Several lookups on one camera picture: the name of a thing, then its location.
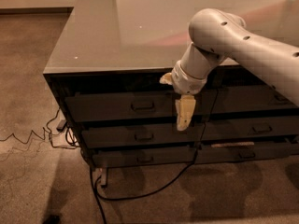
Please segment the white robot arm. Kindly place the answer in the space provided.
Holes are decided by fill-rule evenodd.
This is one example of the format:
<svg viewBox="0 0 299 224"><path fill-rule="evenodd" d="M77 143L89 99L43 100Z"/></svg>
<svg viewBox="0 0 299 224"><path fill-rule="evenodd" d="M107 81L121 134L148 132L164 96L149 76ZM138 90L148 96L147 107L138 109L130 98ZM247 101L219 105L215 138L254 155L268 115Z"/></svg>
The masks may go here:
<svg viewBox="0 0 299 224"><path fill-rule="evenodd" d="M160 78L180 95L175 101L178 130L189 127L196 105L194 95L227 58L299 105L299 48L253 34L241 17L214 8L192 17L189 37L191 44L182 58Z"/></svg>

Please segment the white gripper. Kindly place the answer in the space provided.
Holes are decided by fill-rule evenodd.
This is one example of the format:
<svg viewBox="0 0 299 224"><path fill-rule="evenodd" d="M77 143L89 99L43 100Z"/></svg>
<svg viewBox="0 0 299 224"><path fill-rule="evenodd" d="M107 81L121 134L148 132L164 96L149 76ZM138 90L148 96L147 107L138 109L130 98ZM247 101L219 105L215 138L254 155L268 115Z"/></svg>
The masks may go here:
<svg viewBox="0 0 299 224"><path fill-rule="evenodd" d="M189 127L196 105L194 95L204 88L206 82L207 78L194 78L186 74L181 66L181 62L175 64L171 74L166 73L160 78L161 84L172 85L174 91L182 95L175 101L177 129L179 131L185 131Z"/></svg>

